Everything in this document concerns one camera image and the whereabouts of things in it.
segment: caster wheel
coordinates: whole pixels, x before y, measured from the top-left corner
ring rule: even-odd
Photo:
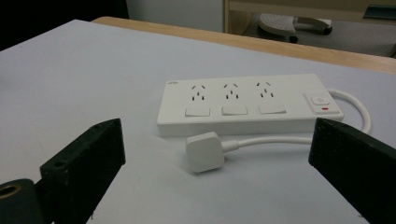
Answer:
[[[332,33],[332,26],[329,28],[324,28],[324,30],[323,30],[324,35],[329,35],[331,33]]]
[[[297,43],[297,41],[298,41],[297,36],[294,35],[294,36],[289,37],[289,42],[290,43],[295,44],[295,43]]]

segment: gray carpet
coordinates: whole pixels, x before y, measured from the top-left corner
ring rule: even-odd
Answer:
[[[245,36],[289,42],[285,36],[273,35],[259,28],[259,15],[253,15]],[[295,28],[299,38],[297,44],[300,45],[396,57],[396,25],[332,21],[332,33],[329,35],[323,35],[321,30],[311,25],[297,23]]]

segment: power cord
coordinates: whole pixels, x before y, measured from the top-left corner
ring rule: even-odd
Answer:
[[[345,99],[356,106],[363,118],[363,127],[361,131],[367,134],[371,131],[372,121],[370,114],[360,100],[344,91],[328,89],[328,92],[331,96]],[[220,168],[224,164],[225,152],[234,151],[240,147],[269,143],[311,145],[312,138],[268,136],[240,141],[231,140],[221,142],[216,133],[204,133],[187,139],[186,152],[191,169],[195,173],[200,173]]]

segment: power outlet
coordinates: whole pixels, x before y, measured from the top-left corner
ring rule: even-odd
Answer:
[[[313,132],[344,114],[315,74],[168,81],[161,136]]]

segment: wooden table edge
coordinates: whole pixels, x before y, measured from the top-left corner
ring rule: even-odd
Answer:
[[[113,17],[101,17],[92,22],[396,75],[396,59],[393,58]]]

